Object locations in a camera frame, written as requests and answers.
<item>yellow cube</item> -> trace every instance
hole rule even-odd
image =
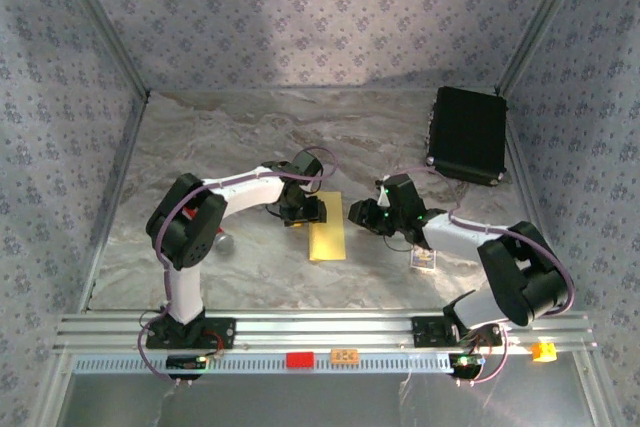
[[[531,347],[534,362],[553,362],[558,359],[553,342],[540,342]]]

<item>marble surface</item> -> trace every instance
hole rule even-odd
[[[224,177],[267,160],[290,160],[309,145],[336,152],[340,169],[323,190],[341,191],[347,260],[311,262],[308,229],[284,228],[263,208],[225,219],[235,251],[202,263],[208,309],[439,308],[485,282],[482,268],[438,253],[433,273],[409,267],[409,253],[346,220],[349,206],[375,195],[384,174],[423,164],[433,91],[153,93],[144,115],[90,308],[155,308],[164,299],[161,266],[145,224],[175,178]],[[319,157],[328,161],[322,154]],[[413,174],[427,208],[451,208],[434,176]],[[456,182],[460,215],[513,224],[524,218],[514,185]],[[407,244],[390,240],[398,249]]]

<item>patterned wallpaper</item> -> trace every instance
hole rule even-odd
[[[101,0],[146,86],[493,85],[539,0]]]
[[[0,425],[26,423],[140,102],[77,0],[0,0]]]
[[[511,100],[559,253],[640,425],[640,0],[565,0]]]

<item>yellow block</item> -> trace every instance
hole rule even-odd
[[[342,220],[342,194],[318,192],[318,198],[327,208],[327,222],[309,224],[309,260],[344,260],[344,222]]]
[[[553,362],[558,359],[556,346],[552,342],[540,342],[531,347],[534,362]]]

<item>black case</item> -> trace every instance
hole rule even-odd
[[[428,163],[447,177],[497,185],[506,172],[506,122],[502,97],[441,87],[429,127]]]

